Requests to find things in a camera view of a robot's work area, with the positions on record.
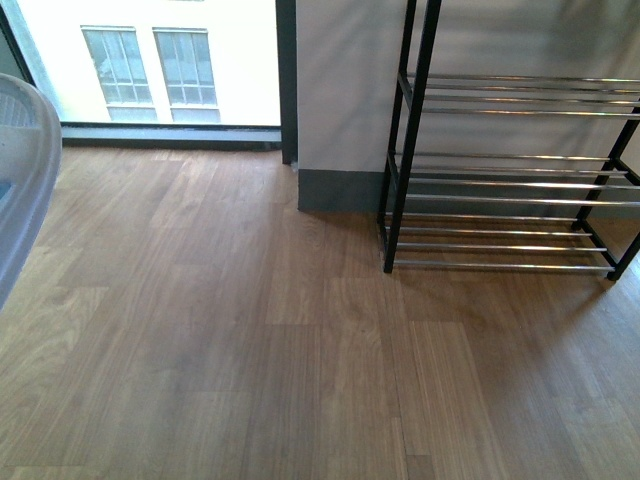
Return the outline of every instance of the window frame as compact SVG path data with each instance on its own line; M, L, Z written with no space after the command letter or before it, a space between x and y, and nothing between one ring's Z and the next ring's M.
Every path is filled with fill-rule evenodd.
M104 97L104 101L105 101L105 106L107 111L109 112L109 115L111 116L112 120L114 120L114 115L112 113L113 111L120 111L125 112L125 111L132 111L132 110L147 110L148 112L153 111L153 116L155 117L155 120L149 120L150 122L157 122L158 121L158 113L156 111L155 105L153 103L153 98L151 97L151 91L149 89L149 80L147 77L147 72L145 70L144 67L144 62L142 60L142 55L140 53L140 45L138 43L138 35L136 32L136 29L134 27L128 27L128 26L110 26L110 25L81 25L80 26L80 30L82 31L82 35L84 37L84 40L87 44L87 51L89 52L89 55L91 56L91 60L93 61L93 66L95 68L96 71L96 76L98 78L98 82L100 83L100 89L102 90L102 95ZM102 48L104 49L104 52L107 56L107 59L109 61L109 67L111 70L111 77L113 78L113 82L104 82L103 77L100 75L99 72L99 66L97 64L96 61L96 57L97 57L97 53L93 50L92 47L92 42L89 39L89 34L94 34L94 33L115 33L118 34L118 45L120 47L120 52L122 54L122 57L124 58L124 61L126 63L126 67L127 67L127 73L129 76L129 81L128 82L121 82L119 81L119 79L117 78L116 72L115 72L115 66L114 66L114 61L111 59L110 55L109 55L109 49L107 48L107 42L106 42L106 37L103 35L101 36L100 40L102 42ZM123 39L123 33L131 33L133 34L133 40L134 40L134 44L135 44L135 48L136 48L136 52L138 54L138 57L135 60L138 60L140 62L141 68L142 68L142 73L144 75L144 82L136 82L136 79L134 78L134 73L133 73L133 67L132 67L132 63L131 61L134 60L132 58L129 57L128 53L127 53L127 49L125 47L125 42ZM107 87L115 87L115 90L117 91L118 97L119 97L119 101L114 101L112 98L109 98L110 95L107 94ZM122 94L122 87L131 87L131 90L133 92L133 97L135 98L136 101L126 101L123 99L123 94ZM138 93L138 88L146 88L146 92L147 92L147 96L148 96L148 101L144 101L144 100L140 100L139 97L139 93Z
M215 82L215 73L213 71L213 61L211 59L211 48L209 48L209 31L206 28L171 28L171 27L153 27L152 28L153 37L156 42L156 51L158 53L158 59L160 60L160 66L162 67L162 75L164 80L164 85L167 91L167 98L169 99L169 108L171 110L171 114L174 118L174 122L180 123L179 120L176 120L175 112L176 111L187 111L187 110L200 110L200 111L210 111L214 113L214 116L217 117L219 122L220 119L220 106L218 105L218 97L216 95L216 82ZM163 49L161 47L160 36L161 35L170 35L171 44L173 46L173 50L176 58L176 68L178 71L178 75L180 77L180 82L176 83L174 80L169 80L169 72L167 71L167 57L163 54ZM189 35L189 44L191 47L191 52L194 59L197 59L196 46L194 43L194 39L192 35L203 35L205 40L205 45L207 47L207 61L208 61L208 73L211 75L211 86L205 85L203 79L201 78L201 71L197 66L197 62L195 62L195 72L196 72L196 81L195 83L188 83L185 81L185 75L183 70L180 67L180 62L178 61L178 48L176 37L177 35ZM198 97L200 98L200 102L193 103L189 102L187 99L187 93L185 87L189 88L197 88ZM182 92L182 99L184 102L175 102L173 95L171 93L172 88L180 88ZM211 88L213 90L213 98L214 103L205 103L205 98L203 95L203 89Z
M16 6L14 0L6 0L6 2L7 7ZM290 164L297 161L296 2L295 0L275 0L275 6L280 126L61 122L63 144L122 148L282 149L283 163ZM5 4L0 4L0 30L7 39L13 60L22 73L23 79L37 87L6 16L7 7Z

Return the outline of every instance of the white building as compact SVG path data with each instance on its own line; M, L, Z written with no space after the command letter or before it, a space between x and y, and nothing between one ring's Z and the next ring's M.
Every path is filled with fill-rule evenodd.
M19 7L62 120L280 124L273 1L3 5Z

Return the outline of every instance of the window sill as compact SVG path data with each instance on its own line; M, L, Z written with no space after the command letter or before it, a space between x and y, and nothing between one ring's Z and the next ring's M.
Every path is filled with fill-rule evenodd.
M279 150L280 127L77 124L62 122L66 146Z

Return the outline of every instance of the laundry basket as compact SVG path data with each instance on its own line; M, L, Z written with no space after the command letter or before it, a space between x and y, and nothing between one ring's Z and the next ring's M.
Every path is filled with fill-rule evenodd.
M0 74L0 310L49 207L61 139L51 103L31 85Z

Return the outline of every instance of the glass window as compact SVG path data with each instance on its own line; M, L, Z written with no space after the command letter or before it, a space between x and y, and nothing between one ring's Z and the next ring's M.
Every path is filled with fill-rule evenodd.
M152 105L144 65L133 29L82 27L107 107ZM112 120L123 120L127 110L108 108ZM144 120L156 121L154 109L134 109Z
M154 29L172 106L217 108L206 31Z

